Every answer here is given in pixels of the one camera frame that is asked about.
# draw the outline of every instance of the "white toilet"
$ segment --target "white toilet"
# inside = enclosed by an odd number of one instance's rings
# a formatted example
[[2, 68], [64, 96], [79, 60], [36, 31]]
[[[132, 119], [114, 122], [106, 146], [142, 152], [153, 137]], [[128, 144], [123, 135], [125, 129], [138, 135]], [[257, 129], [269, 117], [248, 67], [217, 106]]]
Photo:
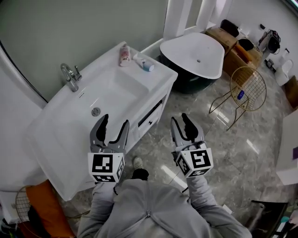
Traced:
[[288, 73], [292, 69], [293, 65], [293, 61], [288, 59], [282, 66], [278, 67], [275, 72], [275, 79], [279, 86], [282, 86], [289, 81]]

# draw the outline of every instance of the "sink drain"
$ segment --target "sink drain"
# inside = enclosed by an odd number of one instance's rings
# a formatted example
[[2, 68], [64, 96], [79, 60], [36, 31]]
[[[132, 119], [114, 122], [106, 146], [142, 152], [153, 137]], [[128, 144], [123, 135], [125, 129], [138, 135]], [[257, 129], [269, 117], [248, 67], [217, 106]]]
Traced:
[[97, 117], [99, 114], [101, 114], [101, 110], [98, 107], [95, 107], [91, 111], [92, 116]]

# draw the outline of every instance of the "faucet handle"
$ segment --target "faucet handle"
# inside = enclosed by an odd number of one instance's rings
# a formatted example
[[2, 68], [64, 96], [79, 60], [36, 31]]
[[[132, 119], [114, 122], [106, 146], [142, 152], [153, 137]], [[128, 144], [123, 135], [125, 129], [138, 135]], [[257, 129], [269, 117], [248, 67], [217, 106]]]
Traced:
[[81, 78], [82, 78], [82, 76], [81, 76], [81, 74], [80, 74], [80, 72], [79, 72], [79, 70], [78, 70], [78, 66], [74, 66], [74, 68], [75, 68], [75, 70], [76, 70], [76, 80], [80, 80]]

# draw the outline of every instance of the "sleeve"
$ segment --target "sleeve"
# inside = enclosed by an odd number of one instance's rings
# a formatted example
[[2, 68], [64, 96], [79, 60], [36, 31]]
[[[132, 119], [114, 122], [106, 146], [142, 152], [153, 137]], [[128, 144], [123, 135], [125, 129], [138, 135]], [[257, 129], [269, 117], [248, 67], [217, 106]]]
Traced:
[[187, 178], [191, 205], [223, 238], [251, 238], [251, 233], [218, 206], [204, 176]]
[[78, 238], [93, 238], [113, 209], [115, 183], [99, 183], [93, 190], [90, 213], [81, 217]]

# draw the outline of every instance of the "black pants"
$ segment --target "black pants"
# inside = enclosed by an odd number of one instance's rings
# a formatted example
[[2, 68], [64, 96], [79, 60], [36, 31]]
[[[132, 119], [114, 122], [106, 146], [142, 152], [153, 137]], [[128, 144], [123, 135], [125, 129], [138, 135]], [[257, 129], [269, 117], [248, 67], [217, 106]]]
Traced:
[[131, 179], [136, 179], [137, 178], [137, 179], [147, 181], [148, 176], [149, 176], [149, 173], [148, 173], [147, 170], [145, 170], [145, 169], [136, 169], [134, 171]]

